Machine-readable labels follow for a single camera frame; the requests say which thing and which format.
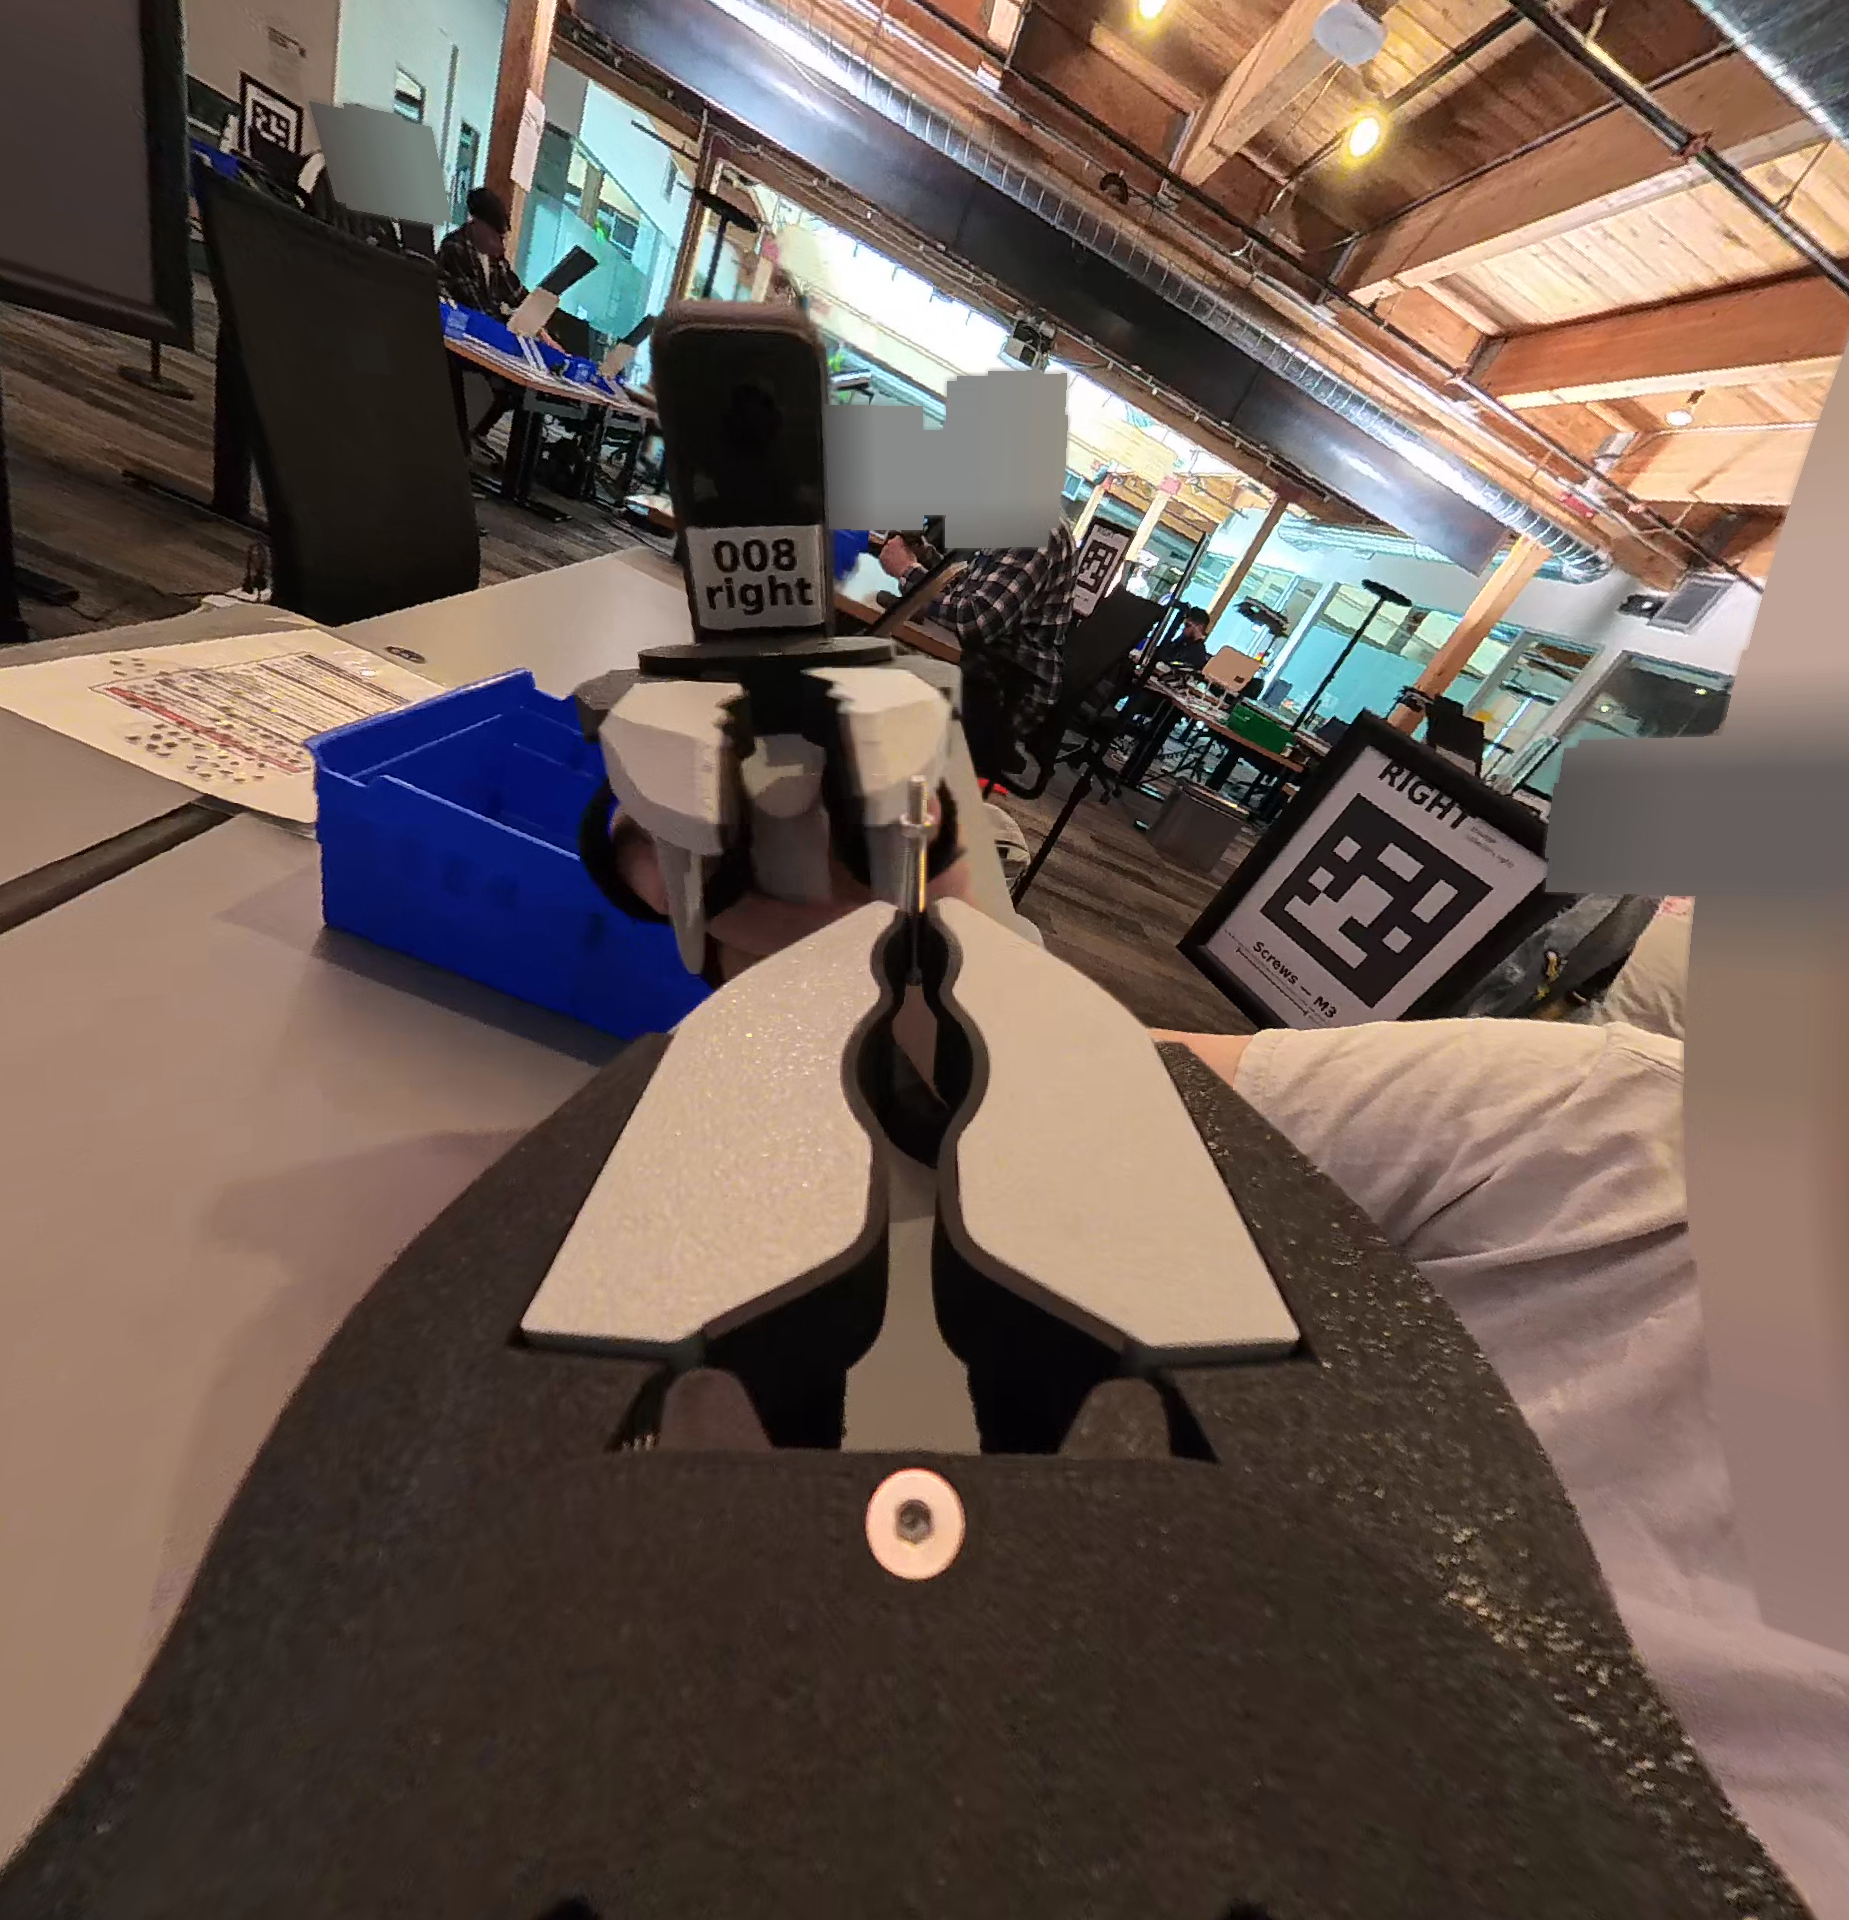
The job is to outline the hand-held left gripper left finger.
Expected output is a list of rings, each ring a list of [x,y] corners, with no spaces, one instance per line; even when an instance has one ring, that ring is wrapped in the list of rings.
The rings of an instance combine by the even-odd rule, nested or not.
[[[678,1024],[524,1311],[524,1340],[678,1360],[887,1251],[857,1055],[903,917],[864,904]]]

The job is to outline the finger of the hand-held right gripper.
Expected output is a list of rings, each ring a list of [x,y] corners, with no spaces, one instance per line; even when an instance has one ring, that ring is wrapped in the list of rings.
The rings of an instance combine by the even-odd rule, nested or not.
[[[670,924],[687,970],[724,982],[710,924],[746,894],[739,683],[635,683],[601,723],[604,894]]]
[[[911,668],[840,668],[842,756],[862,830],[915,818],[911,786],[936,803],[952,728],[951,695]]]

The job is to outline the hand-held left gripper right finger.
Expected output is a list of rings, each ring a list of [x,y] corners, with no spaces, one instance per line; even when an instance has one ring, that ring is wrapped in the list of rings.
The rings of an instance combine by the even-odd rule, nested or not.
[[[1289,1355],[1299,1328],[1129,1010],[960,900],[930,911],[971,1089],[939,1153],[957,1256],[1137,1365]]]

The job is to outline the blue plastic bin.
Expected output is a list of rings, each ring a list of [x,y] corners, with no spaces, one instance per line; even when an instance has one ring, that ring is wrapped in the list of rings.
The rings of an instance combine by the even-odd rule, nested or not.
[[[602,786],[572,697],[505,671],[308,744],[329,929],[634,1040],[708,995],[579,861]]]

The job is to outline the person's right hand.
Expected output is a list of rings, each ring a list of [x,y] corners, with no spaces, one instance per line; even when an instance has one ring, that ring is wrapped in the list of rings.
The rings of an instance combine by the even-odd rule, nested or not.
[[[867,898],[789,902],[746,894],[704,924],[704,978],[717,987],[851,917]]]

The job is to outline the wooden work desk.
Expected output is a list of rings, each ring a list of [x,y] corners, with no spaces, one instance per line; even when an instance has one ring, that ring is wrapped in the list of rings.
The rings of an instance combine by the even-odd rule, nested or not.
[[[563,522],[565,510],[536,496],[536,480],[549,477],[547,434],[559,427],[575,446],[572,496],[610,510],[624,507],[656,434],[654,398],[599,363],[510,333],[471,306],[439,300],[437,311],[460,418],[471,423],[472,406],[462,395],[471,372],[515,395],[503,459],[491,466],[472,455],[472,489]]]

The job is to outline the black office chair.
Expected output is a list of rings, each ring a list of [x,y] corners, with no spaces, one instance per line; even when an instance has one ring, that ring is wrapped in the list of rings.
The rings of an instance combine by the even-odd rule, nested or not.
[[[1095,602],[1092,613],[1073,621],[1064,638],[1052,709],[1021,742],[1017,765],[991,786],[1019,799],[1040,797],[1060,763],[1063,742],[1073,733],[1089,736],[1095,715],[1115,697],[1132,660],[1163,617],[1161,602],[1129,590],[1114,590]]]

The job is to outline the grey trash bin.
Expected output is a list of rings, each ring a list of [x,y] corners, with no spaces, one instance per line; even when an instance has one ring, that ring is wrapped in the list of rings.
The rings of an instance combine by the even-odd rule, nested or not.
[[[1198,873],[1215,873],[1245,857],[1264,824],[1244,805],[1206,786],[1178,786],[1149,827],[1161,861]]]

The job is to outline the black high-back chair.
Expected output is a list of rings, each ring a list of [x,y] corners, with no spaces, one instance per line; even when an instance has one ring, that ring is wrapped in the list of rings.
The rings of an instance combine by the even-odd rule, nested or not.
[[[220,174],[197,187],[272,602],[334,627],[477,588],[479,524],[430,264]]]

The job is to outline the framed marker sign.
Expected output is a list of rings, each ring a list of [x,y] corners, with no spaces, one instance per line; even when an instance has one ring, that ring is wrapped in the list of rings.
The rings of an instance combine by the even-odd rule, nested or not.
[[[1258,1027],[1448,1017],[1553,907],[1545,818],[1364,714],[1180,954]]]

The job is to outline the printed paper sheet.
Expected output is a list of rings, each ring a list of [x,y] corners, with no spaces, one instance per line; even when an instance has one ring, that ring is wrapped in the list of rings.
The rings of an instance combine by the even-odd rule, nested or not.
[[[0,665],[0,709],[193,795],[312,827],[310,742],[441,693],[312,627]]]

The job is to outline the scattered small screws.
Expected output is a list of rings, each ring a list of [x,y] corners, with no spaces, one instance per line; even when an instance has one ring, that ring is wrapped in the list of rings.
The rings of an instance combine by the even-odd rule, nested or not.
[[[207,784],[281,781],[312,773],[308,742],[404,697],[316,653],[225,665],[113,658],[95,693],[132,714],[122,739]]]

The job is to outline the black light stand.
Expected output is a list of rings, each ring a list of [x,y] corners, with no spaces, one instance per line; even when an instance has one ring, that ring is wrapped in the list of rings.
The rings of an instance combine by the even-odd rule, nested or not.
[[[1367,579],[1362,592],[1364,613],[1338,646],[1310,705],[1311,731],[1319,736],[1331,723],[1356,719],[1367,709],[1389,710],[1412,678],[1409,658],[1389,643],[1377,644],[1371,638],[1379,625],[1387,625],[1389,636],[1396,638],[1412,612],[1410,598],[1375,579]]]

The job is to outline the grey screen on stand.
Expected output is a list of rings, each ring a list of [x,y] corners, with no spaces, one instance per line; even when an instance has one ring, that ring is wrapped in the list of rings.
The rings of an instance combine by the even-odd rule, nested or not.
[[[178,1],[0,1],[0,306],[191,343]],[[0,381],[0,644],[23,643]]]

